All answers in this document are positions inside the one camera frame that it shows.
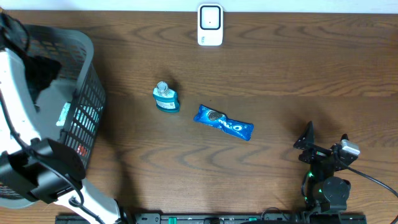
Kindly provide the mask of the blue mouthwash bottle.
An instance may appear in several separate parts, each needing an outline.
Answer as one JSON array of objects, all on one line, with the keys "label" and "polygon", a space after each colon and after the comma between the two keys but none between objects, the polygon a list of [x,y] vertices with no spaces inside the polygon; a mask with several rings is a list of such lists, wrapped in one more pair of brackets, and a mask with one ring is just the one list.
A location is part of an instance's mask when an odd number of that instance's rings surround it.
[{"label": "blue mouthwash bottle", "polygon": [[176,91],[170,89],[166,82],[158,82],[153,89],[152,96],[159,110],[167,113],[178,113],[180,111],[178,94]]}]

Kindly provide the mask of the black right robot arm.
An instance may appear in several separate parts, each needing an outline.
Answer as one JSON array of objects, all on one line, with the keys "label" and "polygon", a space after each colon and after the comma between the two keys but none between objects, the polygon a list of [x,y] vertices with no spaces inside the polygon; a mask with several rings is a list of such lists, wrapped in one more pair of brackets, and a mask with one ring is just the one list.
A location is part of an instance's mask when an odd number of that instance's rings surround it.
[{"label": "black right robot arm", "polygon": [[295,147],[302,150],[298,159],[310,165],[302,184],[307,209],[313,213],[329,214],[345,211],[351,184],[335,176],[335,172],[344,169],[343,162],[350,164],[358,158],[358,145],[343,134],[341,141],[330,149],[315,145],[308,137],[300,138]]}]

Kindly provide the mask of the grey plastic shopping basket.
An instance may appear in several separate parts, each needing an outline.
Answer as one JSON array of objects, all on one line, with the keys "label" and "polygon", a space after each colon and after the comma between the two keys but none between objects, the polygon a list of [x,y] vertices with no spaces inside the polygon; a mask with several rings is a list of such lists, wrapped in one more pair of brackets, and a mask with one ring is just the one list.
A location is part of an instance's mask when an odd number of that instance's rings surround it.
[{"label": "grey plastic shopping basket", "polygon": [[[92,41],[76,30],[2,25],[1,50],[4,48],[40,59],[38,67],[26,65],[25,75],[37,112],[32,120],[34,128],[42,138],[73,148],[86,171],[106,104],[104,89],[92,64]],[[2,108],[1,141],[11,141]],[[1,183],[1,204],[19,198]]]}]

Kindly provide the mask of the blue Oreo cookie pack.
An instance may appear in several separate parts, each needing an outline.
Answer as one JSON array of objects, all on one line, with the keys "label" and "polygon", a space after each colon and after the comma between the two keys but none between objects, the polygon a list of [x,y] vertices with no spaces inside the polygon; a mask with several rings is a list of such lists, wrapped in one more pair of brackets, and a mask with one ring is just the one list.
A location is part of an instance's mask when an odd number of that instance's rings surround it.
[{"label": "blue Oreo cookie pack", "polygon": [[193,120],[197,123],[220,129],[226,134],[241,138],[245,141],[251,139],[254,130],[253,124],[229,119],[224,113],[204,105],[200,105],[198,113],[194,116]]}]

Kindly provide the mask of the black aluminium frame rail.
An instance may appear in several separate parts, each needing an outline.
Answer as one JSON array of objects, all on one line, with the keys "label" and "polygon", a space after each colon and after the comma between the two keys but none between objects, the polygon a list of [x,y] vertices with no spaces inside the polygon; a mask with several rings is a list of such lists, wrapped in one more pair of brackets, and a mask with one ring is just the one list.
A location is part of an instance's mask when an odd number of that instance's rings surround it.
[{"label": "black aluminium frame rail", "polygon": [[[296,215],[266,213],[264,215],[161,215],[159,213],[136,214],[137,224],[239,224],[239,223],[305,223]],[[364,215],[312,215],[310,223],[366,224]]]}]

